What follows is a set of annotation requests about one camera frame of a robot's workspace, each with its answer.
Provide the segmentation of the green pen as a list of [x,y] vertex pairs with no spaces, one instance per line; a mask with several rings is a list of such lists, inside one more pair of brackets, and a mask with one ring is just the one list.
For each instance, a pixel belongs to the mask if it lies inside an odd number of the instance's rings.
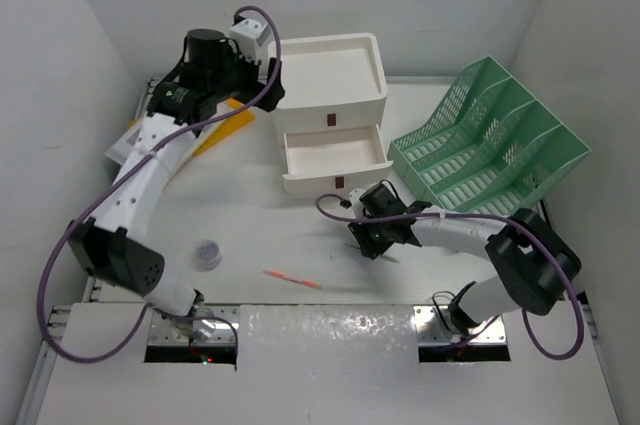
[[[349,248],[351,248],[351,249],[356,250],[356,251],[357,251],[357,252],[359,252],[361,255],[363,255],[363,254],[361,253],[361,249],[360,249],[358,246],[356,246],[356,245],[354,245],[354,244],[351,244],[351,243],[345,243],[344,245],[345,245],[346,247],[349,247]],[[395,263],[395,264],[400,263],[400,260],[399,260],[399,259],[397,259],[397,258],[395,258],[395,257],[391,257],[391,256],[386,255],[386,254],[379,255],[379,256],[377,256],[376,258],[374,258],[374,259],[370,259],[370,260],[383,260],[383,261],[390,262],[390,263]]]

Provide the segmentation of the orange pen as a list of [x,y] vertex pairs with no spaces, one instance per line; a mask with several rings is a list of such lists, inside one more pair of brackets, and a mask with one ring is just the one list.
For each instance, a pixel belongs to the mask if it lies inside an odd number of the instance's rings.
[[290,275],[286,275],[286,274],[283,274],[281,272],[277,272],[277,271],[274,271],[274,270],[263,270],[262,273],[267,275],[267,276],[269,276],[269,277],[275,278],[275,279],[287,281],[287,282],[294,283],[294,284],[297,284],[297,285],[300,285],[300,286],[304,286],[304,287],[307,287],[307,288],[311,288],[311,289],[321,290],[323,288],[320,284],[318,284],[316,282],[313,282],[313,281],[310,281],[310,280],[305,280],[305,279],[300,279],[300,278],[295,278],[295,277],[292,277]]

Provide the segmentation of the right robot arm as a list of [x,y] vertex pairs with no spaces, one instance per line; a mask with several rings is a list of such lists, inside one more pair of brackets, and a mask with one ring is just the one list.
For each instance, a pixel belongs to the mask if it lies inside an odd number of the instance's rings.
[[368,220],[348,226],[366,258],[375,259],[394,244],[408,244],[447,248],[492,264],[495,276],[465,285],[447,306],[444,321],[456,334],[518,309],[544,316],[563,295],[556,267],[517,225],[546,247],[568,280],[582,269],[573,250],[530,209],[511,215],[512,225],[500,218],[454,218],[429,202],[407,205],[382,183],[352,190],[345,205],[357,218]]

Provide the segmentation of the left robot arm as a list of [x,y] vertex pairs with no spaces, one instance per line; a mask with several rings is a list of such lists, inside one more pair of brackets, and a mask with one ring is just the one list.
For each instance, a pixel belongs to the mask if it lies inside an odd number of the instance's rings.
[[252,19],[227,34],[193,29],[176,66],[153,88],[114,190],[71,233],[69,245],[90,276],[126,289],[163,312],[192,315],[200,293],[166,271],[144,239],[170,179],[231,112],[228,100],[271,111],[284,95],[277,71],[259,80],[260,50],[271,30]]

